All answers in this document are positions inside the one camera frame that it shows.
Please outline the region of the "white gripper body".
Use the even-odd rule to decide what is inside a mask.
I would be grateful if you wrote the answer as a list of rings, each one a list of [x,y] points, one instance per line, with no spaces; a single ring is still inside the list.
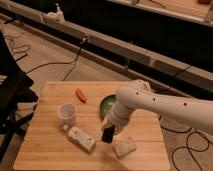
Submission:
[[[125,127],[129,123],[132,113],[132,109],[113,106],[107,115],[108,121],[112,126]]]

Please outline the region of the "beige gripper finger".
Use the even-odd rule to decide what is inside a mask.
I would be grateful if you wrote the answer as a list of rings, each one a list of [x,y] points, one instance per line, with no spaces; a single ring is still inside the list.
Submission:
[[[123,131],[124,127],[115,127],[114,135],[118,135]]]
[[[106,116],[102,122],[102,128],[109,128],[112,125],[110,124],[110,122],[108,121],[108,116]]]

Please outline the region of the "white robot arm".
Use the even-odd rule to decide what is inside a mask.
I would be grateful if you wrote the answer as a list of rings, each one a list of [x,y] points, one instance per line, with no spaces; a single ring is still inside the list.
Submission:
[[[134,111],[144,109],[213,135],[213,101],[153,93],[145,89],[142,80],[120,85],[115,96],[116,102],[105,117],[102,129],[114,126],[119,134]]]

